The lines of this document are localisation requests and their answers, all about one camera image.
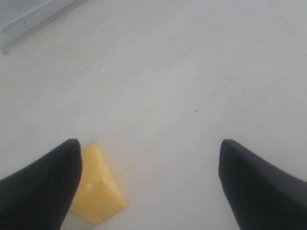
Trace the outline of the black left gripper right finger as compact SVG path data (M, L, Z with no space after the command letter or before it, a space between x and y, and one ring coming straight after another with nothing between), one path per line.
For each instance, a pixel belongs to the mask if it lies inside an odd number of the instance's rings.
M307 183L232 139L221 143L219 178L240 229L307 228Z

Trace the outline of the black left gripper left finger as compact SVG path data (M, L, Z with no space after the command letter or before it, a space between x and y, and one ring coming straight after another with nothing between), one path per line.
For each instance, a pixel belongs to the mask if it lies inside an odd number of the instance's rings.
M81 146L68 139L0 181L2 230L59 230L82 174Z

